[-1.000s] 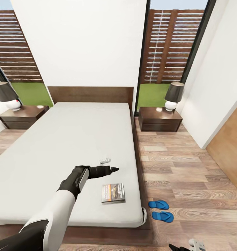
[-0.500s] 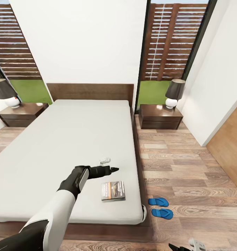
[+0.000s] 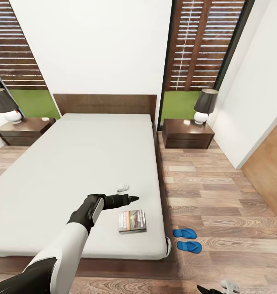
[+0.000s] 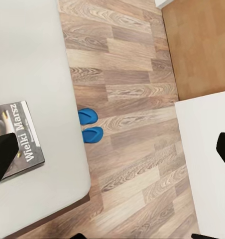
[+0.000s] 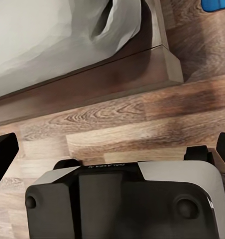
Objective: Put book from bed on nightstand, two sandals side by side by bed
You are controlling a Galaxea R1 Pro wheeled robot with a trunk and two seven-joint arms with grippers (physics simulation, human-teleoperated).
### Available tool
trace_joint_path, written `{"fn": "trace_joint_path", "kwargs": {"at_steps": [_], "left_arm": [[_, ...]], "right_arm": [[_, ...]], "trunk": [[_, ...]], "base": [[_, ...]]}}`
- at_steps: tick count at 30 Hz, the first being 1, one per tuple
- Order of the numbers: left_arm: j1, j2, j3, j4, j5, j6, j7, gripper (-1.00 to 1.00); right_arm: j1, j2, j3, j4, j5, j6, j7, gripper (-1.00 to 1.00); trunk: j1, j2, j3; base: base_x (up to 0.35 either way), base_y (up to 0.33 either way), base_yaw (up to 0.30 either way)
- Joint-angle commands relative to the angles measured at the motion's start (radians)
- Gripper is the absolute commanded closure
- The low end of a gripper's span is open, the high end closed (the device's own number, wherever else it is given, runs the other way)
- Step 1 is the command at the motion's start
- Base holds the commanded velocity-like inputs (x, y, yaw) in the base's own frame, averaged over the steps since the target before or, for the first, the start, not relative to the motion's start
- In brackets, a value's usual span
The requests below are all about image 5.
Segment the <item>sandal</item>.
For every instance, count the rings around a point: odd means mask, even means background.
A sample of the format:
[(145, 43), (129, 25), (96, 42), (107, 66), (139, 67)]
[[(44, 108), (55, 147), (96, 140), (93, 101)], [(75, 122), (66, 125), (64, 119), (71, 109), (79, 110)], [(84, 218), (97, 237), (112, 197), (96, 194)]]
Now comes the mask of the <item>sandal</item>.
[(225, 0), (201, 0), (201, 6), (206, 12), (225, 8)]

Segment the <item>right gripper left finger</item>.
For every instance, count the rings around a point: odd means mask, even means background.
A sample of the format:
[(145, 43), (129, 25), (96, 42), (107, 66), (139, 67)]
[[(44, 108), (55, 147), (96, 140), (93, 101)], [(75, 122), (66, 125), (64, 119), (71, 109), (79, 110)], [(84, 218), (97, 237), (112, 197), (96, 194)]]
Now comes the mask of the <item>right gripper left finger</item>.
[(0, 136), (0, 181), (19, 151), (15, 133)]

